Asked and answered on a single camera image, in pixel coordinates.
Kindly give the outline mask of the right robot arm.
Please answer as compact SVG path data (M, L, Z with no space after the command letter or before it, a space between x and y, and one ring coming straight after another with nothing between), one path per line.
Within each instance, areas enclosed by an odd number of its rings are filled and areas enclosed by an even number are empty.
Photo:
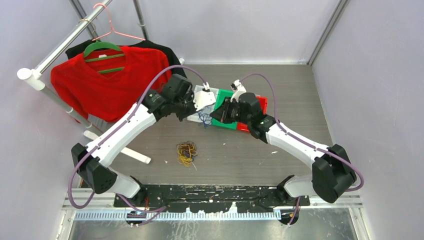
M310 168L308 175L289 176L281 182L277 198L283 205L291 205L297 197L306 195L316 195L327 203L334 203L357 180L342 146L318 144L290 130L275 117L264 113L259 100L251 92L241 94L238 100L226 97L210 116L224 124L238 122L247 125L254 138L286 151Z

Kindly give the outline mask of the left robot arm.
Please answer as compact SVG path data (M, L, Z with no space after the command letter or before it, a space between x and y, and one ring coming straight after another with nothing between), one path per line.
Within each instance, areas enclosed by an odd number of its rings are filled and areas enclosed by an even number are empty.
M160 119L175 114L179 120L195 114L207 102L210 91L193 91L193 84L180 74L173 74L161 91L145 90L127 113L105 133L86 145L76 143L70 150L74 165L72 175L79 175L91 188L92 195L114 193L124 196L133 206L146 200L142 184L134 177L113 170L117 155L140 133Z

